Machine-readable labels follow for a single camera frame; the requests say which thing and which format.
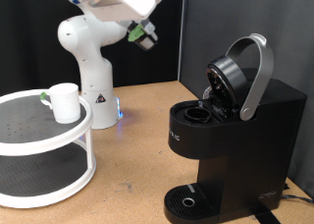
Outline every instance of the white rack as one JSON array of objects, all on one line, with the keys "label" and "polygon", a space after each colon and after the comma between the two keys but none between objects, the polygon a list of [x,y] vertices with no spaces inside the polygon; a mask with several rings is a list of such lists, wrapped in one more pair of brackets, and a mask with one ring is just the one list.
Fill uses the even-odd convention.
[{"label": "white rack", "polygon": [[[35,96],[46,89],[35,89],[28,91],[20,91],[12,94],[8,94],[0,97],[0,110],[1,105],[7,101],[14,100],[17,98],[23,98],[27,96]],[[91,124],[92,124],[92,111],[90,105],[82,97],[79,97],[79,102],[86,111],[85,117],[82,121],[74,126],[73,128],[63,132],[62,134],[48,138],[45,140],[12,143],[12,142],[0,142],[0,157],[4,156],[28,156],[33,154],[49,153],[49,151],[68,145],[69,143],[75,143],[82,147],[86,151],[86,171],[70,185],[67,185],[61,190],[48,193],[40,196],[8,196],[0,194],[0,205],[15,207],[15,208],[31,208],[49,205],[61,201],[69,196],[74,195],[81,190],[92,178],[96,169],[96,160],[92,150],[92,136],[91,136]],[[85,141],[81,140],[82,136],[85,135]]]}]

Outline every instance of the mug handle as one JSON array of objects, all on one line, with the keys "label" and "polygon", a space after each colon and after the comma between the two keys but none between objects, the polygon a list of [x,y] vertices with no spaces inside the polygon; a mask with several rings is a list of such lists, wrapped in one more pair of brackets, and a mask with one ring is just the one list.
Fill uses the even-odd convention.
[{"label": "mug handle", "polygon": [[49,106],[50,109],[52,109],[52,104],[46,100],[46,95],[49,95],[49,92],[41,92],[41,94],[39,95],[40,101],[41,103],[43,103],[44,105]]}]

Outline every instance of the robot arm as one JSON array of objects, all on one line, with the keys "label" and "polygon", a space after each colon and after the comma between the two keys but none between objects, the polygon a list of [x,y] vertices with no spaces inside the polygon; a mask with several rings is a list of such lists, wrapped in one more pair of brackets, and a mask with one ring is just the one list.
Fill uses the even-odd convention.
[{"label": "robot arm", "polygon": [[112,65],[101,46],[116,43],[127,32],[129,41],[148,50],[157,42],[149,15],[161,0],[72,0],[84,12],[61,22],[58,37],[78,60],[81,92],[93,111],[92,129],[115,125],[122,117],[114,95]]},{"label": "robot arm", "polygon": [[74,0],[89,10],[98,20],[146,20],[161,0]]},{"label": "robot arm", "polygon": [[162,0],[72,0],[85,14],[91,13],[102,22],[116,22],[128,30],[129,41],[143,50],[151,49],[158,40],[155,26],[148,17]]}]

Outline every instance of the black backdrop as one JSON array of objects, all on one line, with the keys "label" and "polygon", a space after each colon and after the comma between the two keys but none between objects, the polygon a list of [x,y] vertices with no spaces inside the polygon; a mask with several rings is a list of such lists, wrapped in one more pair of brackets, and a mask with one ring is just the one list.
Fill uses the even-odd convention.
[{"label": "black backdrop", "polygon": [[[307,94],[288,176],[314,197],[314,0],[188,0],[183,39],[182,83],[202,97],[210,61],[239,38],[263,34],[274,51],[273,78]],[[258,67],[255,45],[239,57]]]},{"label": "black backdrop", "polygon": [[[183,0],[163,0],[150,17],[159,43],[145,52],[125,37],[101,48],[114,86],[177,79]],[[80,85],[75,57],[59,43],[60,22],[81,15],[67,0],[0,0],[0,95],[53,84]]]}]

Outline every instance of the coffee maker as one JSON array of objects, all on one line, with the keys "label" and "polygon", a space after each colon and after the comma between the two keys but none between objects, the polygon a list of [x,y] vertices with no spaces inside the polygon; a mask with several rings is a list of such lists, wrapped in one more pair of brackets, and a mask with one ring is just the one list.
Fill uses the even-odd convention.
[{"label": "coffee maker", "polygon": [[[251,44],[260,54],[254,75],[236,64]],[[306,95],[271,79],[273,66],[264,36],[243,37],[208,65],[203,99],[171,108],[169,146],[199,168],[196,183],[166,194],[170,222],[222,223],[279,206]]]}]

